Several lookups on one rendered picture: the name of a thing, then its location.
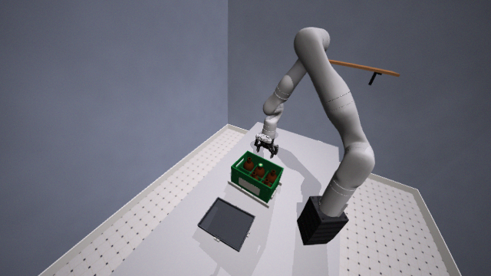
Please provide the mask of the grey flat bar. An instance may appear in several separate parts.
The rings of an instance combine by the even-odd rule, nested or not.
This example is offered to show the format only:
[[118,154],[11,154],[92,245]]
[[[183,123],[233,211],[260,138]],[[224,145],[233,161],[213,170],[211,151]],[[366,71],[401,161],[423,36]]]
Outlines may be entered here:
[[[269,204],[262,201],[261,199],[257,198],[256,196],[254,196],[253,194],[247,192],[246,190],[244,190],[243,188],[237,186],[235,183],[231,182],[230,180],[228,180],[228,184],[230,184],[231,186],[233,186],[234,188],[238,189],[240,192],[246,194],[248,197],[254,199],[255,201],[257,201],[258,203],[262,204],[263,206],[265,206],[266,208],[269,208]],[[279,181],[279,185],[281,186],[282,185],[282,182]],[[275,191],[273,192],[272,196],[270,199],[272,199],[275,195],[275,193],[277,192],[277,188],[275,189]],[[249,234],[250,234],[250,231],[248,232],[247,234],[247,238],[249,237]],[[219,242],[219,239],[214,237],[214,240],[216,240],[217,242]]]

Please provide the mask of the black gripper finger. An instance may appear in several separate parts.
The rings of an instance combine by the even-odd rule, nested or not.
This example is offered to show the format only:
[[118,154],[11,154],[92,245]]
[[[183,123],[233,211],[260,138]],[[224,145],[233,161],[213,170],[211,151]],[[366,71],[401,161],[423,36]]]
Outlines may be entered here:
[[272,158],[274,155],[276,155],[276,154],[278,153],[278,145],[274,145],[274,144],[273,144],[273,147],[274,147],[275,151],[274,151],[273,147],[270,149],[269,145],[266,145],[266,147],[268,148],[269,152],[271,153],[270,159],[271,159],[271,158]]
[[256,149],[257,153],[258,153],[258,152],[259,152],[259,150],[260,150],[260,146],[264,146],[264,145],[265,145],[264,143],[262,143],[262,144],[258,144],[258,142],[259,142],[259,141],[260,141],[260,140],[255,139],[255,144],[254,144],[254,145],[257,147],[257,149]]

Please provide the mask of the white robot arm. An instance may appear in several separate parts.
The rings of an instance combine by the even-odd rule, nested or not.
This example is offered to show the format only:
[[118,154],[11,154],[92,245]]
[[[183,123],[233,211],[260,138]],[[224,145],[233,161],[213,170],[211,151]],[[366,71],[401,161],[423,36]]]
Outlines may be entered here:
[[329,44],[329,33],[322,28],[303,28],[297,33],[294,49],[298,60],[264,103],[263,112],[268,117],[264,120],[262,134],[255,135],[255,138],[265,143],[272,142],[284,110],[283,103],[308,72],[325,113],[338,130],[344,145],[343,160],[318,202],[324,214],[339,217],[355,190],[371,174],[375,160],[374,151],[361,128],[351,92],[325,53]]

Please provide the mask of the dark green crate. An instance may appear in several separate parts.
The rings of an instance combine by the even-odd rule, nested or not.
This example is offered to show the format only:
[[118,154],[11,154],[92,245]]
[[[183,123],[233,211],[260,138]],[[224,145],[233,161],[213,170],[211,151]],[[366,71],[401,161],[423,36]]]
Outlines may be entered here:
[[[263,164],[265,175],[263,178],[259,177],[259,181],[250,176],[254,169],[251,172],[243,169],[243,164],[245,161],[247,161],[249,157],[252,158],[251,161],[254,163],[254,169],[259,166],[259,163]],[[243,161],[236,167],[236,165],[242,159]],[[273,184],[271,184],[272,187],[270,188],[269,186],[263,184],[262,181],[265,181],[265,176],[273,169],[276,171],[275,174],[277,175],[277,179]],[[267,159],[262,158],[261,156],[257,156],[254,153],[249,152],[248,150],[231,166],[231,182],[235,183],[237,186],[243,188],[247,192],[253,194],[266,203],[269,202],[273,192],[279,184],[280,179],[281,175],[278,165],[268,161]]]

